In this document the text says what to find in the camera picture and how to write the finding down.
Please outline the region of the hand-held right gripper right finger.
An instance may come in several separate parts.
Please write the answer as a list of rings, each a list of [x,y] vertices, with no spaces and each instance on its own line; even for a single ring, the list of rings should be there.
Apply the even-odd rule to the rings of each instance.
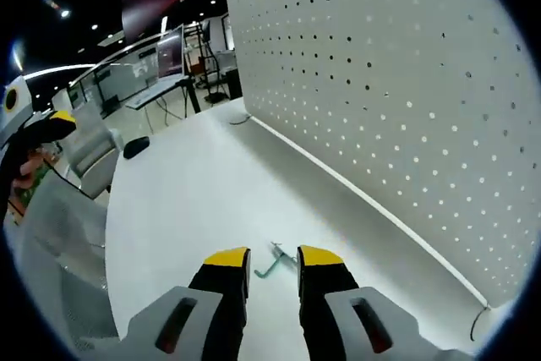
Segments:
[[[311,357],[421,357],[413,316],[372,287],[360,287],[330,250],[298,247],[299,320]]]

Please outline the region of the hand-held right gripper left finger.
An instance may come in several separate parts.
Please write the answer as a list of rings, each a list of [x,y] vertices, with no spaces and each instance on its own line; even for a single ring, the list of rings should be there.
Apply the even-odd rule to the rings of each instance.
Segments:
[[[236,360],[247,323],[251,250],[204,260],[186,287],[174,287],[128,324],[127,360]]]

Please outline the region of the person's left hand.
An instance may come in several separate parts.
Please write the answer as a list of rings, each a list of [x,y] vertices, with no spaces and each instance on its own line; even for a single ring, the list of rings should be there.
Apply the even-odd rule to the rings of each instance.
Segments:
[[[27,190],[30,189],[36,180],[38,170],[43,166],[45,161],[45,153],[42,148],[32,150],[28,153],[26,162],[19,168],[19,175],[12,182],[12,190]]]

